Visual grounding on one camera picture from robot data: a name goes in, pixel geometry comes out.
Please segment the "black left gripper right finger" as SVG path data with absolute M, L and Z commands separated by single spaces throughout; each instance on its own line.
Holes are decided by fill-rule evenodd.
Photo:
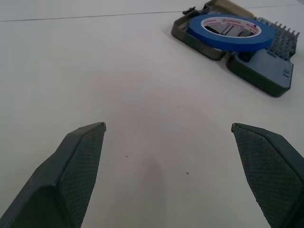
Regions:
M 281 135 L 234 123 L 249 187 L 272 228 L 304 226 L 304 158 Z

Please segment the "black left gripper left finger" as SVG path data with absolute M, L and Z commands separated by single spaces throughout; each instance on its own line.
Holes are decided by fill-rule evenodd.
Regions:
M 2 228 L 79 228 L 95 186 L 106 125 L 80 127 L 40 164 L 0 219 Z

